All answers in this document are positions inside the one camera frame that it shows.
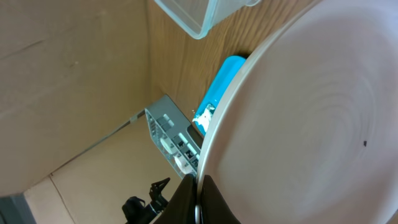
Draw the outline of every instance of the blue object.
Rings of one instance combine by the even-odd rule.
[[[241,69],[245,61],[245,58],[236,55],[229,56],[227,59],[225,59],[223,65],[216,75],[216,78],[213,80],[213,83],[210,85],[210,88],[207,91],[204,99],[200,103],[200,106],[195,113],[195,117],[203,114],[209,103],[217,108],[218,103],[220,102],[221,97],[224,95],[225,90],[227,89],[228,85],[231,83],[232,79],[235,77],[239,69]],[[199,125],[196,121],[194,123],[198,127],[202,135],[205,135],[206,132],[203,129],[203,126]]]

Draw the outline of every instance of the brown cardboard panel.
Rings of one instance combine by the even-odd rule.
[[[23,192],[149,102],[144,0],[0,60],[0,195]]]
[[[149,136],[140,118],[53,173],[65,205],[76,223],[125,223],[121,206],[132,196],[147,203],[150,184],[171,181],[163,196],[169,199],[181,179]]]
[[[44,26],[0,1],[0,58],[47,38]]]
[[[56,34],[81,22],[113,13],[133,2],[141,0],[3,0],[33,21]]]
[[[24,192],[37,224],[74,224],[49,177]]]

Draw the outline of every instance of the wood grain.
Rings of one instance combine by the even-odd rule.
[[[225,58],[248,56],[267,36],[314,0],[263,0],[243,7],[195,40],[148,1],[152,100],[168,94],[188,119]]]

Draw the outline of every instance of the black object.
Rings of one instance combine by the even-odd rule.
[[[164,202],[167,202],[160,193],[169,180],[168,178],[152,184],[149,192],[152,201],[145,208],[145,202],[137,197],[131,197],[126,204],[123,205],[122,209],[128,220],[128,224],[149,224],[157,216],[160,210],[153,210],[150,205],[158,202],[163,202],[164,205]],[[205,176],[199,200],[202,224],[240,224],[238,219],[232,214],[216,184],[209,175]],[[196,204],[196,178],[194,175],[188,174],[182,179],[170,202],[166,204],[167,207],[162,207],[164,212],[154,224],[195,224]]]

